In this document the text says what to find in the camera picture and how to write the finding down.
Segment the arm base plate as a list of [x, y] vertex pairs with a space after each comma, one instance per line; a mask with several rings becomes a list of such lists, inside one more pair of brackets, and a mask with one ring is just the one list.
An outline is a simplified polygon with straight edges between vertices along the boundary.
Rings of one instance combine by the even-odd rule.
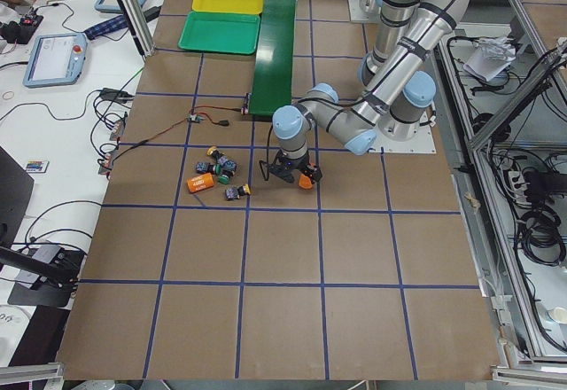
[[350, 20], [355, 23], [378, 23], [380, 7], [375, 12], [365, 13], [360, 10], [359, 0], [347, 0]]
[[432, 100], [415, 105], [405, 97], [398, 99], [379, 119], [377, 139], [369, 152], [434, 154], [432, 129], [435, 124], [436, 109]]

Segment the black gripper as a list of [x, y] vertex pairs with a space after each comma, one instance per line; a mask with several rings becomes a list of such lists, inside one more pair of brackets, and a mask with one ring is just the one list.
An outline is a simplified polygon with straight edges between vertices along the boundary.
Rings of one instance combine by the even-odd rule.
[[310, 176], [315, 183], [318, 183], [322, 178], [319, 167], [311, 164], [308, 152], [297, 159], [291, 159], [282, 150], [279, 150], [272, 162], [259, 160], [259, 166], [265, 181], [268, 181], [270, 176], [276, 176], [287, 183], [293, 183], [295, 181], [292, 174], [294, 170]]

